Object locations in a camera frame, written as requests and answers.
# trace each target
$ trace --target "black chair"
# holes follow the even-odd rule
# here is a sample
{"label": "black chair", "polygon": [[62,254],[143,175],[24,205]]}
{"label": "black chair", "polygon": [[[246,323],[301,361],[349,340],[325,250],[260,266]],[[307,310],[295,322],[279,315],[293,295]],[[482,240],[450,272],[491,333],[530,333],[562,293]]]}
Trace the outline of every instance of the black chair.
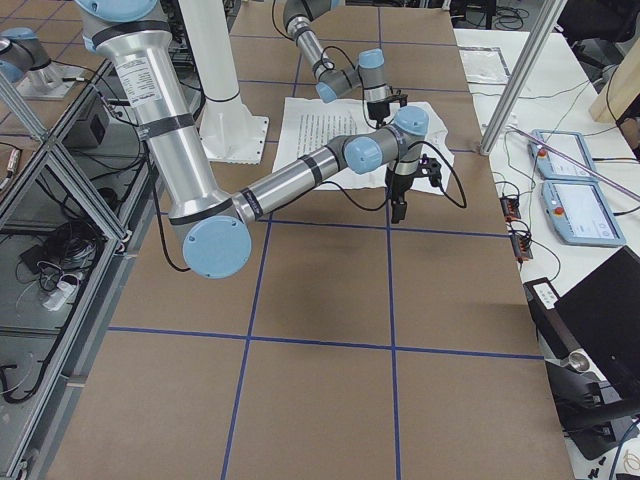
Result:
{"label": "black chair", "polygon": [[640,0],[569,0],[558,19],[576,58],[603,69],[605,65],[584,53],[582,40],[601,39],[617,43],[636,33]]}

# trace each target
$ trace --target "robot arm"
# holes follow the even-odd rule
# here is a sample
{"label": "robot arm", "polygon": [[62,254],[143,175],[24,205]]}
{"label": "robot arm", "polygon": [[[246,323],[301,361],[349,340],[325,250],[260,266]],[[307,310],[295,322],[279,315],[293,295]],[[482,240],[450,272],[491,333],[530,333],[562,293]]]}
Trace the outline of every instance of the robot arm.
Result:
{"label": "robot arm", "polygon": [[376,128],[380,128],[390,115],[389,104],[399,101],[400,106],[404,107],[407,96],[394,92],[387,84],[384,56],[379,48],[361,52],[357,65],[336,69],[311,29],[311,22],[337,4],[336,0],[287,0],[283,13],[285,30],[311,65],[320,98],[329,103],[362,87],[369,118],[376,122]]}
{"label": "robot arm", "polygon": [[231,195],[218,186],[187,108],[167,50],[171,33],[157,0],[75,1],[88,47],[115,65],[171,195],[169,220],[182,240],[185,261],[200,275],[223,278],[240,270],[251,252],[246,224],[338,171],[349,167],[365,173],[384,164],[399,162],[405,168],[417,162],[419,147],[409,147],[424,138],[428,118],[417,107],[404,107],[390,125],[367,135],[337,137]]}
{"label": "robot arm", "polygon": [[33,30],[10,28],[0,33],[0,72],[16,83],[29,74],[33,86],[48,91],[62,83],[58,68]]}

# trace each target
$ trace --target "black monitor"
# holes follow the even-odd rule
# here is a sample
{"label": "black monitor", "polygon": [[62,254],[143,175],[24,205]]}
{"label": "black monitor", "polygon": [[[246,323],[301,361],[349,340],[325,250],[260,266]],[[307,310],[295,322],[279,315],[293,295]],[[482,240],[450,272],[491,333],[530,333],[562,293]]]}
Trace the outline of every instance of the black monitor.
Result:
{"label": "black monitor", "polygon": [[622,247],[555,308],[620,397],[640,398],[640,257]]}

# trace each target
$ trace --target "table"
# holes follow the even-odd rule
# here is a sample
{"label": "table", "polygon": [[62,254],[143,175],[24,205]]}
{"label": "table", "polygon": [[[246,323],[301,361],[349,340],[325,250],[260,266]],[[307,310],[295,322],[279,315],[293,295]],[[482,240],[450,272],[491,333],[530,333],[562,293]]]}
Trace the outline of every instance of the table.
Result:
{"label": "table", "polygon": [[[460,46],[499,47],[507,66],[513,71],[528,34],[456,30],[455,35]],[[587,146],[594,157],[633,158],[633,154],[620,132],[615,128],[608,130],[613,127],[612,124],[596,123],[591,119],[588,110],[597,94],[591,84],[587,83],[587,80],[564,38],[559,34],[552,34],[527,80],[521,97],[553,95],[575,86],[578,88],[549,99],[520,99],[514,108],[518,128],[525,131],[540,128],[578,131],[584,134],[595,133],[586,137]],[[503,87],[479,84],[469,84],[469,87],[474,93],[478,123],[481,126],[488,124],[498,97],[485,96],[482,93],[499,93]],[[508,181],[515,183],[521,191],[530,189],[530,180],[509,167],[510,161],[513,167],[524,173],[534,173],[530,156],[526,150],[526,141],[519,138],[518,135],[509,134],[506,139],[504,135],[501,136],[491,152],[490,160],[492,169],[496,172],[496,181],[502,180],[504,176]],[[627,188],[635,192],[640,191],[640,165],[637,162],[599,162],[597,168],[600,173]],[[609,258],[616,249],[572,247],[563,244],[547,221],[540,198],[542,179],[537,172],[534,173],[534,179],[537,186],[534,188],[533,195],[523,196],[520,210],[524,215],[525,222],[531,227],[533,238],[559,256],[562,268],[557,279],[553,281],[553,285],[558,293],[563,295]],[[498,192],[501,192],[502,185],[497,187]],[[507,193],[514,192],[510,187],[506,188]],[[631,199],[622,196],[606,185],[603,186],[603,191],[613,211],[625,211],[635,206]],[[640,252],[639,218],[640,213],[617,217],[627,239],[627,244],[635,252]],[[552,278],[557,271],[556,260],[538,245],[533,245],[532,251],[534,259],[524,263],[521,271],[522,281],[526,282],[545,276]],[[636,440],[630,441],[627,446],[636,454],[640,452],[640,442]],[[607,455],[608,460],[604,465],[599,465],[597,460],[593,462],[585,460],[570,440],[567,441],[567,447],[571,453],[576,478],[586,478],[592,468],[600,468],[601,471],[608,473],[613,454]]]}
{"label": "table", "polygon": [[[259,166],[214,165],[230,191],[270,171],[284,98],[315,97],[270,8],[232,30],[271,127]],[[252,225],[219,282],[170,270],[152,226],[47,478],[572,478],[448,14],[343,7],[314,29],[381,46],[390,83],[434,106],[469,210],[412,192],[392,226],[313,192]]]}

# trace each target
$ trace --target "blue joint cap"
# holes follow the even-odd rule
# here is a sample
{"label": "blue joint cap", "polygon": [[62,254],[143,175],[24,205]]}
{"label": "blue joint cap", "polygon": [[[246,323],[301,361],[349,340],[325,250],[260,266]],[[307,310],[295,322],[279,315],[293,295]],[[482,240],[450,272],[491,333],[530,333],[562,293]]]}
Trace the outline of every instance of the blue joint cap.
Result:
{"label": "blue joint cap", "polygon": [[380,68],[382,65],[384,65],[384,55],[379,48],[360,52],[358,55],[358,66],[361,68]]}
{"label": "blue joint cap", "polygon": [[10,83],[16,83],[24,77],[24,72],[18,67],[9,62],[3,62],[0,60],[0,72],[5,76]]}
{"label": "blue joint cap", "polygon": [[158,0],[75,0],[85,12],[107,22],[127,23],[140,20]]}
{"label": "blue joint cap", "polygon": [[427,112],[413,105],[402,107],[398,110],[392,123],[405,132],[417,137],[424,137],[429,130],[429,117],[427,116]]}
{"label": "blue joint cap", "polygon": [[15,27],[5,30],[0,35],[9,40],[37,40],[38,36],[33,30],[27,27]]}
{"label": "blue joint cap", "polygon": [[96,53],[96,46],[93,44],[93,40],[85,37],[84,35],[82,36],[82,39],[84,40],[84,48],[89,50],[91,53]]}
{"label": "blue joint cap", "polygon": [[324,103],[331,103],[334,100],[338,99],[338,96],[336,95],[336,92],[334,92],[333,88],[331,88],[324,82],[319,82],[316,85],[316,92],[318,92],[318,96]]}
{"label": "blue joint cap", "polygon": [[344,147],[344,158],[351,170],[362,175],[382,165],[382,149],[372,138],[357,137]]}
{"label": "blue joint cap", "polygon": [[239,271],[251,255],[247,226],[226,215],[209,217],[194,225],[184,239],[182,254],[198,275],[226,278]]}

